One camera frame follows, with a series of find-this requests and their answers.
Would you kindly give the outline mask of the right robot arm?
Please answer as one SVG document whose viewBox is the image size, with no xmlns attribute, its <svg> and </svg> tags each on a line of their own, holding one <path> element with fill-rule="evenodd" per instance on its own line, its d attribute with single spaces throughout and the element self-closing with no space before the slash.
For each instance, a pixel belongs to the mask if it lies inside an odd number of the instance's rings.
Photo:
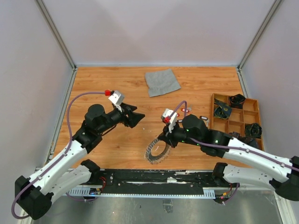
<svg viewBox="0 0 299 224">
<path fill-rule="evenodd" d="M 205 154 L 241 162 L 248 168 L 217 163 L 212 174 L 214 185 L 245 183 L 273 190 L 282 198 L 299 199 L 299 158 L 280 157 L 245 144 L 236 137 L 208 129 L 203 120 L 188 115 L 177 122 L 174 113 L 161 117 L 165 123 L 158 139 L 171 147 L 178 143 L 196 145 Z"/>
</svg>

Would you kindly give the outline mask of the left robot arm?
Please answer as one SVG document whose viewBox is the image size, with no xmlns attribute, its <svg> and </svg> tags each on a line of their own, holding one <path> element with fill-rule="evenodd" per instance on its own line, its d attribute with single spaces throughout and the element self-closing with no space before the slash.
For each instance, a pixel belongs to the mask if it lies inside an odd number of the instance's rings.
<svg viewBox="0 0 299 224">
<path fill-rule="evenodd" d="M 113 105 L 113 110 L 106 113 L 100 104 L 91 105 L 81 127 L 70 142 L 50 162 L 29 177 L 20 176 L 14 183 L 14 207 L 18 204 L 33 220 L 40 219 L 52 204 L 72 188 L 82 184 L 96 184 L 100 180 L 100 167 L 91 160 L 83 161 L 76 169 L 68 169 L 78 160 L 89 154 L 102 141 L 102 136 L 118 124 L 134 128 L 145 114 L 137 113 L 137 107 L 120 103 Z"/>
</svg>

